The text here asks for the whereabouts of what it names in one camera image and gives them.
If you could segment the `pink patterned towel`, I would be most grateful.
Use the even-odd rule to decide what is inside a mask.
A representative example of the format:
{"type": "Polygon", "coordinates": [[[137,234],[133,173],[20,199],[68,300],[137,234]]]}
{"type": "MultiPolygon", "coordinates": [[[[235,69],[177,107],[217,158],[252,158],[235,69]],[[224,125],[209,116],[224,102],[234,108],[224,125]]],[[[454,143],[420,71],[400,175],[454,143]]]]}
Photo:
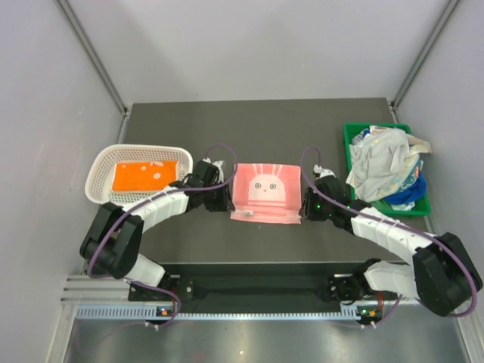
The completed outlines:
{"type": "Polygon", "coordinates": [[[302,207],[301,168],[270,163],[239,163],[232,187],[231,219],[298,225],[302,207]]]}

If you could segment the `orange fox pattern towel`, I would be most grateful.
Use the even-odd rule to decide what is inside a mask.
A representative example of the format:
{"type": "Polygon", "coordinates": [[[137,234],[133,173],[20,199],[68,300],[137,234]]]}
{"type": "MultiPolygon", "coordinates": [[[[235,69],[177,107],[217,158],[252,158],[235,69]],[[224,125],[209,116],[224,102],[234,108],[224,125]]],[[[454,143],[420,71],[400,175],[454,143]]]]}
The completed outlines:
{"type": "Polygon", "coordinates": [[[117,193],[142,193],[163,190],[177,180],[179,162],[120,162],[113,174],[112,191],[117,193]]]}

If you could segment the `white green towel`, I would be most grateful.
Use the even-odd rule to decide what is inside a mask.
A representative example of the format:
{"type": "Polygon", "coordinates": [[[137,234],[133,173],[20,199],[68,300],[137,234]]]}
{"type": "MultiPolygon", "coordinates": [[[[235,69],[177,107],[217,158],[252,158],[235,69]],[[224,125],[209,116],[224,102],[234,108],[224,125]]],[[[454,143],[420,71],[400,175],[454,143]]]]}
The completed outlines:
{"type": "Polygon", "coordinates": [[[383,189],[402,171],[409,155],[407,134],[401,129],[386,129],[367,134],[349,146],[352,168],[346,183],[358,199],[374,202],[383,198],[383,189]]]}

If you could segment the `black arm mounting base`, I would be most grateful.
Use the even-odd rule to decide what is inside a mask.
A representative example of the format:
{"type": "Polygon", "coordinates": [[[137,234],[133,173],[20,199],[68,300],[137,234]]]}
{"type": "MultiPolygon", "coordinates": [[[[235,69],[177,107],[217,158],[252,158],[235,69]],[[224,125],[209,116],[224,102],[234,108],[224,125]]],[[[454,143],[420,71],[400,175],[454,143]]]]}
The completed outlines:
{"type": "Polygon", "coordinates": [[[340,303],[376,301],[353,274],[357,262],[170,263],[163,288],[186,314],[338,312],[340,303]]]}

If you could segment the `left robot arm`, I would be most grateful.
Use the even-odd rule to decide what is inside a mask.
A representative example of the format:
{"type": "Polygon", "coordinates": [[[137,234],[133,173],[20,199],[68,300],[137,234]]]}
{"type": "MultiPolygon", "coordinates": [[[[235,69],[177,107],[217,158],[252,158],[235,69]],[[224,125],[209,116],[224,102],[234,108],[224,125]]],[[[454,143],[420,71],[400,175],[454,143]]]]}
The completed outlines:
{"type": "Polygon", "coordinates": [[[165,299],[172,286],[160,264],[139,251],[143,233],[199,206],[210,212],[233,210],[222,160],[205,158],[181,181],[130,207],[101,205],[80,247],[90,278],[134,281],[154,299],[165,299]]]}

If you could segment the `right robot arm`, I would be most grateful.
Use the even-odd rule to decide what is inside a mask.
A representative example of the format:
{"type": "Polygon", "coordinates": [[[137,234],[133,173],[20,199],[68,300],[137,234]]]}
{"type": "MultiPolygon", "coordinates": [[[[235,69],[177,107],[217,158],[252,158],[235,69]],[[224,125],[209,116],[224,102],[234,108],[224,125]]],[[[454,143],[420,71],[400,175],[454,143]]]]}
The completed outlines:
{"type": "Polygon", "coordinates": [[[363,200],[351,200],[329,169],[315,166],[314,181],[304,194],[300,213],[305,220],[331,221],[334,227],[375,243],[402,262],[373,258],[347,278],[330,278],[329,290],[339,301],[370,299],[379,292],[416,299],[438,316],[455,316],[483,288],[461,239],[449,232],[440,236],[419,231],[382,214],[363,200]]]}

